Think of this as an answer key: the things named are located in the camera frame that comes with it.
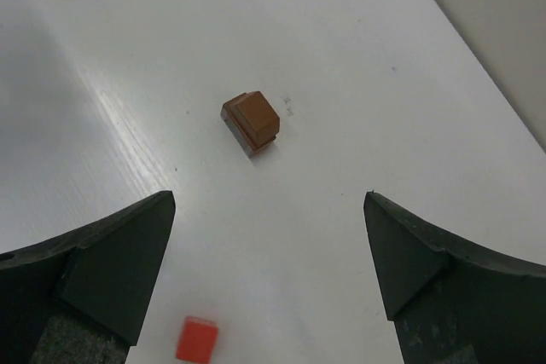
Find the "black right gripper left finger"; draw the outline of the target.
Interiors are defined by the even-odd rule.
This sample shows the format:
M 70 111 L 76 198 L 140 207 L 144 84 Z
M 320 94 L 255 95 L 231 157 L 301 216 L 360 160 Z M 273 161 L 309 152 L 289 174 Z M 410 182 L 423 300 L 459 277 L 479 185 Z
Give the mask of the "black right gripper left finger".
M 137 344 L 176 212 L 159 191 L 1 256 L 3 363 L 123 363 Z

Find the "red cube wood block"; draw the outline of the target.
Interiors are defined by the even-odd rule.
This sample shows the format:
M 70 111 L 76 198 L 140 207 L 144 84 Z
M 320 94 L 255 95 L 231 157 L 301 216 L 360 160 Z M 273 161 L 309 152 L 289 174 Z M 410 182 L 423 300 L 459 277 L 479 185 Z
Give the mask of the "red cube wood block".
M 189 363 L 209 364 L 218 339 L 218 326 L 195 316 L 187 316 L 177 342 L 176 358 Z

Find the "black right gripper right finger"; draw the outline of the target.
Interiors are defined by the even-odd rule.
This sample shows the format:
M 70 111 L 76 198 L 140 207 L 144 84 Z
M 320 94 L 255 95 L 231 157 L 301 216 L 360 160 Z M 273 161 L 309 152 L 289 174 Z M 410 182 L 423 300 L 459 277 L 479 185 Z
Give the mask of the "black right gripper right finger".
M 368 192 L 386 318 L 406 363 L 543 363 L 545 267 L 493 251 Z

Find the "brown wedge wood block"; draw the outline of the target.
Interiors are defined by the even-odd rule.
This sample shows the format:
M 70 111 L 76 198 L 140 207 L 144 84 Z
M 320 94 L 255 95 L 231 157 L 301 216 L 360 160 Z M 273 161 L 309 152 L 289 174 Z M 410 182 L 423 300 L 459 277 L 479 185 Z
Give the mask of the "brown wedge wood block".
M 280 118 L 260 91 L 244 94 L 237 99 L 233 113 L 251 142 L 263 146 L 276 137 L 280 130 Z

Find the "brown arch wood block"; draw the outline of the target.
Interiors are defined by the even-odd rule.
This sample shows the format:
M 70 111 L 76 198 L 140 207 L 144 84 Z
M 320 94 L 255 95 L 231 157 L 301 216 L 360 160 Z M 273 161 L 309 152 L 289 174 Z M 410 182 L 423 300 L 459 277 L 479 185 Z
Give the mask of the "brown arch wood block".
M 221 118 L 227 124 L 228 128 L 231 130 L 235 139 L 240 143 L 245 154 L 248 157 L 252 157 L 253 155 L 265 150 L 276 139 L 276 137 L 266 142 L 263 146 L 257 147 L 251 142 L 250 138 L 245 134 L 242 127 L 238 124 L 237 120 L 235 119 L 235 115 L 233 113 L 233 108 L 234 108 L 236 100 L 241 98 L 244 94 L 246 93 L 240 94 L 232 98 L 231 100 L 226 101 L 223 104 L 222 110 L 221 110 Z

